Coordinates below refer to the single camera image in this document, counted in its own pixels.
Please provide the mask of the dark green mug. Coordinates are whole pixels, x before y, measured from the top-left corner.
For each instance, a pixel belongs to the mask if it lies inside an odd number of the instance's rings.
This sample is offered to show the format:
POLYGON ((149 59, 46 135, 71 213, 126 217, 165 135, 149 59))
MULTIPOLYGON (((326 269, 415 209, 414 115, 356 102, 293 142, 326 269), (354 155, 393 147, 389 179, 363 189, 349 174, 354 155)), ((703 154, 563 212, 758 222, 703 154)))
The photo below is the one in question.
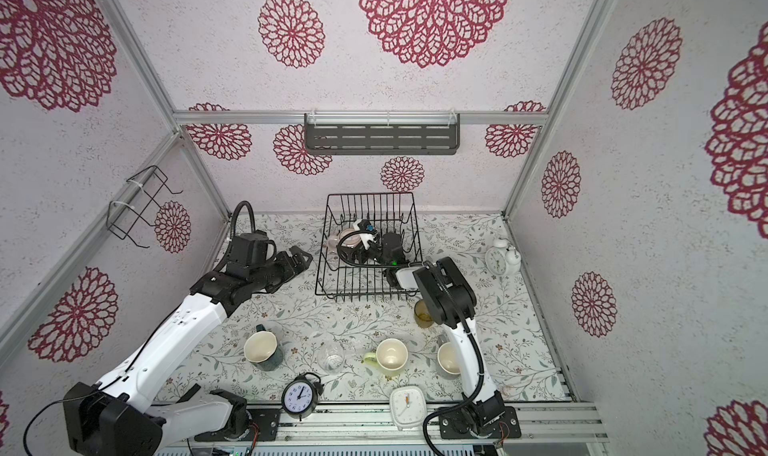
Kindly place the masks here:
POLYGON ((261 371, 275 371, 284 360, 283 349, 276 335, 263 324, 256 326, 256 331, 244 344, 245 359, 261 371))

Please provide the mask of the pink iridescent mug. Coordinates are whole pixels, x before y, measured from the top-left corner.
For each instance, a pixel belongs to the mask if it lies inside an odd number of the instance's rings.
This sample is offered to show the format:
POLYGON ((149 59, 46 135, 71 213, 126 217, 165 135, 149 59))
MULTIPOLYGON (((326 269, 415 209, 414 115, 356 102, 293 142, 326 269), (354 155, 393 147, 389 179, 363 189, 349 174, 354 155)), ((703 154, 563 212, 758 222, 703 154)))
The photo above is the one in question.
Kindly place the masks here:
POLYGON ((331 234, 326 246, 330 254, 354 260, 360 244, 361 234, 354 228, 347 228, 331 234))

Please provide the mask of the light green mug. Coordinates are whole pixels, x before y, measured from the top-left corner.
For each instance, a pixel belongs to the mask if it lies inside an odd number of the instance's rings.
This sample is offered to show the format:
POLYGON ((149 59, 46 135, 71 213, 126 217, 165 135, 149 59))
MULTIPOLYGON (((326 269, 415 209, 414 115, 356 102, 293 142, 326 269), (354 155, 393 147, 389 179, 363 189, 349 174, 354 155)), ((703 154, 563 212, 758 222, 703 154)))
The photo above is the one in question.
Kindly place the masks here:
POLYGON ((396 338, 388 338, 380 342, 372 352, 362 357, 362 363, 373 367, 386 376, 399 374, 407 365, 409 350, 405 343, 396 338))

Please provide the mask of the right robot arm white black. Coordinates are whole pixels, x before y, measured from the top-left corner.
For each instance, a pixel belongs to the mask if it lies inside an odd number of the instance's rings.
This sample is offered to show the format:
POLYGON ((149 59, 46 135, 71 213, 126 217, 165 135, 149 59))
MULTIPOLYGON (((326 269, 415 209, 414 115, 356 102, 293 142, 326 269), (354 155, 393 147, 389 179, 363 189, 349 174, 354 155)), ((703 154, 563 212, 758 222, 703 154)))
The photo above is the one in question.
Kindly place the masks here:
POLYGON ((459 267, 452 258, 443 257, 435 262, 388 263, 382 271, 392 287, 420 293, 429 316, 442 326, 458 358, 462 401, 433 412, 423 424, 458 416, 471 433, 492 433, 506 416, 506 406, 480 349, 475 321, 477 297, 459 267))

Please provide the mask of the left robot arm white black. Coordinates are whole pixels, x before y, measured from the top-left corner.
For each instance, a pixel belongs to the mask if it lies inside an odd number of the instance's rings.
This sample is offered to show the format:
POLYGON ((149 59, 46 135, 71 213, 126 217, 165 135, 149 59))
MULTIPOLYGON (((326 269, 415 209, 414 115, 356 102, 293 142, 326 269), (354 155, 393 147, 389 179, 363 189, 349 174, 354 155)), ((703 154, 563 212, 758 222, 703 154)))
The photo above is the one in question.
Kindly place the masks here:
POLYGON ((166 379, 213 329, 254 294, 272 294, 307 270, 310 253, 277 250, 263 231, 236 235, 147 341, 98 382, 78 383, 63 410, 70 448, 81 455, 152 455, 203 433, 239 438, 250 428, 245 398, 226 390, 188 391, 155 405, 166 379))

